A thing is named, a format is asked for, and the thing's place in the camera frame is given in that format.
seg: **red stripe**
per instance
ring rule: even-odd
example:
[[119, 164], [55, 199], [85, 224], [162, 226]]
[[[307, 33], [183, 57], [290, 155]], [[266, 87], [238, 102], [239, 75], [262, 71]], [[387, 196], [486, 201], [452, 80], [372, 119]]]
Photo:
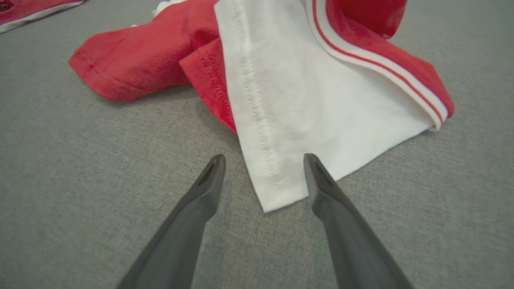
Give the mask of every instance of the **red stripe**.
[[377, 61], [374, 61], [374, 60], [371, 60], [371, 59], [367, 59], [367, 58], [364, 58], [364, 57], [361, 57], [361, 56], [358, 56], [358, 55], [355, 55], [355, 54], [352, 54], [352, 53], [349, 53], [347, 51], [344, 51], [342, 50], [341, 48], [335, 46], [332, 42], [330, 42], [328, 40], [328, 38], [325, 36], [325, 34], [323, 34], [323, 31], [321, 31], [321, 28], [320, 28], [320, 25], [318, 23], [318, 15], [317, 15], [317, 11], [316, 11], [316, 0], [313, 0], [313, 16], [314, 16], [314, 24], [316, 25], [316, 29], [318, 30], [318, 33], [320, 34], [321, 38], [335, 51], [343, 54], [343, 55], [346, 55], [346, 56], [350, 56], [350, 57], [353, 57], [355, 59], [358, 59], [358, 60], [361, 60], [361, 61], [366, 61], [368, 63], [371, 63], [371, 64], [374, 64], [374, 65], [377, 65], [387, 71], [389, 71], [390, 73], [392, 73], [394, 76], [398, 77], [399, 79], [401, 79], [406, 85], [408, 85], [414, 92], [416, 92], [416, 94], [419, 95], [419, 97], [421, 97], [421, 99], [423, 101], [425, 101], [428, 106], [434, 110], [434, 112], [437, 114], [439, 120], [441, 121], [441, 125], [443, 124], [443, 118], [441, 116], [441, 114], [439, 113], [439, 111], [434, 107], [434, 105], [428, 101], [428, 99], [426, 99], [423, 94], [421, 94], [421, 92], [419, 92], [405, 77], [403, 77], [402, 75], [400, 75], [398, 72], [392, 70], [391, 68], [383, 65], [382, 63], [379, 63]]

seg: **red cloth with white edge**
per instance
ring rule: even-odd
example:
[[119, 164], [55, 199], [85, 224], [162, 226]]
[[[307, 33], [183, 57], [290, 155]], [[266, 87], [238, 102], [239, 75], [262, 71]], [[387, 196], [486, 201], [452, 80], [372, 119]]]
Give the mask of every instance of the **red cloth with white edge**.
[[69, 63], [113, 101], [192, 83], [237, 128], [265, 212], [307, 196], [305, 152], [339, 179], [453, 114], [432, 65], [386, 40], [406, 0], [216, 2], [93, 36]]
[[85, 0], [0, 0], [0, 33], [66, 10]]
[[187, 0], [168, 6], [150, 23], [95, 35], [69, 64], [92, 90], [113, 101], [191, 83], [210, 111], [235, 131], [215, 3]]
[[432, 65], [387, 42], [405, 0], [220, 0], [227, 89], [265, 212], [307, 196], [303, 154], [334, 179], [424, 130], [453, 103]]

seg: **gray fabric tabletop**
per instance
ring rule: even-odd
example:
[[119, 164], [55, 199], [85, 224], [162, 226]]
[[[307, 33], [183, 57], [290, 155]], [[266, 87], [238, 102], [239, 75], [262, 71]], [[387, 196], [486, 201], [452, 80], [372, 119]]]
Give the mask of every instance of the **gray fabric tabletop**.
[[[227, 158], [194, 288], [335, 288], [308, 201], [264, 215], [237, 136], [189, 86], [133, 103], [67, 60], [151, 20], [158, 0], [89, 0], [0, 35], [0, 287], [114, 288], [214, 154]], [[340, 186], [417, 288], [514, 283], [514, 2], [410, 0], [392, 42], [456, 106]]]

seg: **red fabric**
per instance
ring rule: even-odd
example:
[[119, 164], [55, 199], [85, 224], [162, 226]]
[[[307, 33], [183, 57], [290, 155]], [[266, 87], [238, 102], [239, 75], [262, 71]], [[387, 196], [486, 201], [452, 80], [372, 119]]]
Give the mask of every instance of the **red fabric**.
[[113, 101], [133, 101], [192, 83], [212, 113], [235, 131], [216, 2], [187, 0], [148, 24], [95, 35], [69, 64], [92, 90]]
[[0, 25], [25, 18], [31, 14], [70, 2], [82, 0], [9, 0], [13, 4], [8, 10], [0, 12]]
[[[368, 20], [367, 9], [371, 2], [376, 3], [375, 7], [384, 8], [372, 9], [370, 15], [375, 15], [376, 20]], [[385, 5], [383, 3], [389, 3], [388, 8], [383, 7], [382, 5]], [[401, 20], [399, 15], [403, 15], [406, 3], [407, 1], [404, 0], [383, 2], [382, 0], [327, 0], [326, 13], [330, 25], [341, 38], [355, 46], [389, 58], [412, 73], [424, 86], [439, 97], [448, 110], [448, 118], [450, 118], [455, 111], [455, 106], [432, 64], [408, 54], [389, 43], [381, 35], [381, 33], [385, 33], [385, 37], [388, 38], [396, 32]], [[358, 23], [355, 21], [357, 19], [364, 22]]]

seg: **cloth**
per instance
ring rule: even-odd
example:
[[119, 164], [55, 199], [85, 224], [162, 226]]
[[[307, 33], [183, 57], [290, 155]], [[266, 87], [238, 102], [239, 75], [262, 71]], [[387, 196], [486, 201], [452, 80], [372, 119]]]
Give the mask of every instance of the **cloth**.
[[378, 4], [365, 17], [368, 4], [215, 5], [228, 96], [264, 212], [307, 196], [304, 153], [317, 154], [340, 179], [404, 140], [438, 130], [453, 114], [432, 65], [384, 39], [396, 31], [406, 2]]
[[0, 0], [0, 33], [20, 27], [85, 0]]
[[92, 90], [113, 101], [191, 83], [209, 110], [235, 131], [215, 2], [161, 3], [150, 23], [91, 37], [69, 64]]

